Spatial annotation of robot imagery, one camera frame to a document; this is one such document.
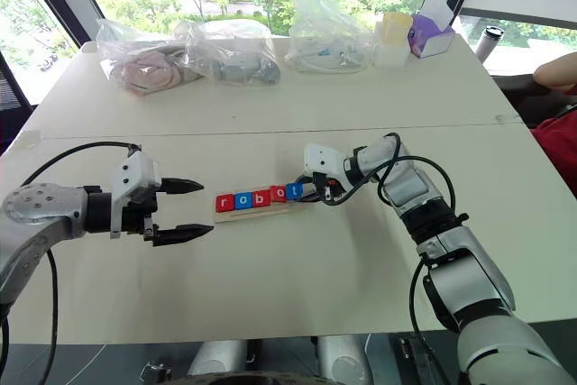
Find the red clothing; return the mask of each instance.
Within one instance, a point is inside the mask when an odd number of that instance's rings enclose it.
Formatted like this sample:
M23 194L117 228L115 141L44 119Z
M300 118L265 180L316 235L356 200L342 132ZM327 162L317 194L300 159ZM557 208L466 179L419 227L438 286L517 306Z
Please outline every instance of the red clothing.
M577 85L573 86L571 89L563 92L566 95L577 95Z
M533 135L577 197L577 110L543 121Z

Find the blue letter block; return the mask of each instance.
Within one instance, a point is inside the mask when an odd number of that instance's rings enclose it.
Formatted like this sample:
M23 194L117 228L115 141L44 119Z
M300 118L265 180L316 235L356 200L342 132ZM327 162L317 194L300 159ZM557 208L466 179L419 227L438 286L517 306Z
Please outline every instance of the blue letter block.
M234 209L250 209L252 207L252 193L238 193L234 195Z
M287 184L285 190L287 191L287 200L297 200L303 195L303 184Z

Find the black cable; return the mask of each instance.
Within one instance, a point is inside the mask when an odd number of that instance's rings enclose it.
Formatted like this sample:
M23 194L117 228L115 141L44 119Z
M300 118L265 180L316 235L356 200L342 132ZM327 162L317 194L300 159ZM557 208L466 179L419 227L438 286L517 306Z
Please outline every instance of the black cable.
M54 362L54 355L56 354L56 340L58 338L58 274L56 273L56 261L54 261L52 250L48 250L46 255L48 256L50 272L52 274L52 332L50 336L50 353L48 355L46 367L44 367L42 379L39 382L40 385L44 385L50 375L52 363Z
M4 318L2 322L2 355L0 355L0 378L4 373L6 360L8 359L8 345L10 344L10 326L8 325L8 317Z
M63 153L60 153L56 157L48 160L46 163L42 164L36 171L33 172L22 184L22 186L28 185L33 182L38 176L43 173L47 168L54 165L56 162L62 160L63 158L68 157L72 153L76 153L78 151L83 151L89 148L96 148L100 146L112 146L112 147L119 147L119 148L127 148L129 151L138 151L141 147L137 144L127 143L127 142L91 142L81 144L74 148L68 149ZM52 369L52 364L54 363L54 355L56 353L56 342L58 339L58 273L56 270L56 261L54 260L54 255L52 254L51 250L46 251L46 255L48 256L48 261L50 263L50 272L52 274L52 331L50 336L50 354L48 357L48 361L46 363L46 367L44 369L44 373L42 374L42 379L39 382L40 385L44 385L48 376L50 375L50 370ZM4 323L2 324L2 338L4 340ZM7 358L8 356L8 344L3 344L2 346L2 359L4 357Z
M447 374L444 371L443 366L441 365L441 363L439 362L438 358L435 355L435 351L433 351L431 346L428 345L428 343L425 340L425 337L423 336L423 333L421 333L421 330L419 329L418 323L417 323L417 316L415 315L415 289L417 288L418 276L421 273L421 270L423 269L424 265L425 265L425 263L421 259L421 261L418 263L417 267L415 268L415 272L413 273L413 278L411 279L411 285L410 285L410 288L408 290L408 313L409 313L410 318L411 318L411 325L413 326L413 331L417 335L417 338L419 339L419 341L421 342L421 344L425 348L425 351L427 352L427 354L429 355L429 357L433 361L433 364L435 365L435 368L436 368L437 372L439 373L439 376L441 377L443 384L444 385L451 385L451 382L449 381L449 378L447 377Z
M299 200L297 200L297 202L303 202L303 203L315 203L318 201L320 201L320 198L318 198L318 194L316 193L316 191L308 193L303 197L301 197Z
M385 185L385 180L387 180L387 177L389 176L389 174L391 173L391 171L395 167L395 164L397 164L398 161L398 153L400 152L400 137L398 136L397 133L388 133L387 135L385 135L385 137L395 137L397 142L395 143L395 151L393 152L393 156L389 160L390 164L385 170L385 173L382 175L382 178L379 179L379 184L377 185L377 195L379 196L379 199L382 203L391 206L390 202L384 197L382 192L384 191L383 187Z
M120 147L120 148L128 148L129 150L139 150L140 149L140 146L138 146L137 144L126 143L126 142L91 142L91 143L81 144L80 146L77 146L75 148L68 149L67 151L64 151L63 153L55 156L51 160L49 160L46 163L44 163L43 165L41 165L36 171L33 172L32 175L30 175L23 182L22 185L24 186L24 185L30 184L33 180L38 178L38 176L42 172L44 172L48 167L52 166L54 163L62 160L63 158L68 157L70 154L78 152L78 151L83 151L83 150L88 149L88 148L95 148L98 146L116 146L116 147Z
M444 169L439 166L436 162L429 160L428 158L425 157L419 157L417 155L404 155L402 157L398 157L397 161L409 161L409 160L413 160L413 161L421 161L424 162L430 166L432 166L434 169L436 169L441 176L443 177L445 183L447 184L447 188L449 189L449 202L450 202L450 207L451 209L454 211L455 207L456 207L456 199L455 199L455 194L454 194L454 187L453 187L453 182L451 181L451 179L449 178L449 175L447 174L446 171L444 171ZM337 205L341 205L342 203L344 203L345 201L347 201L349 198L351 198L351 196L357 192L357 190L362 187L371 177L375 176L377 173L379 173L379 171L383 170L385 167L388 167L389 165L391 165L392 160L383 162L380 166L378 166L377 168L375 168L374 170L371 170L364 178L362 178L353 188L351 188L351 190L346 193L343 198L341 198L340 200L326 200L322 194L318 195L318 198L320 199L320 201L322 201L324 204L329 205L329 206L337 206ZM383 182L385 177L383 176L379 183Z

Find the red letter block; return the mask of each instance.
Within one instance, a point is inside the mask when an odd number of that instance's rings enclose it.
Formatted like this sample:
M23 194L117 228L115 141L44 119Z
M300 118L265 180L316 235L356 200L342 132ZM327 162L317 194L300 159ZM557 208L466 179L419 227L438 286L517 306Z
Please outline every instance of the red letter block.
M252 206L270 206L270 192L267 189L252 192Z
M285 194L284 185L273 185L270 187L270 199L273 202L286 202L287 195Z
M234 194L216 196L216 212L234 211Z

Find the metal bracket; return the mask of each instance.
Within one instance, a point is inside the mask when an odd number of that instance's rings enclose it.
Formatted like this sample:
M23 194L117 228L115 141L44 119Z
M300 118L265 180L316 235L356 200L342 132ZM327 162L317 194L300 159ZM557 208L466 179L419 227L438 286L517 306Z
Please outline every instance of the metal bracket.
M146 365L142 367L139 379L141 382L144 382L144 385L167 382L172 379L172 369L162 363L153 364L152 362L147 362Z
M141 203L160 188L159 165L141 151L135 151L113 172L110 238L120 237L123 208L129 202Z
M436 385L433 366L421 342L411 334L389 335L398 374L407 385Z

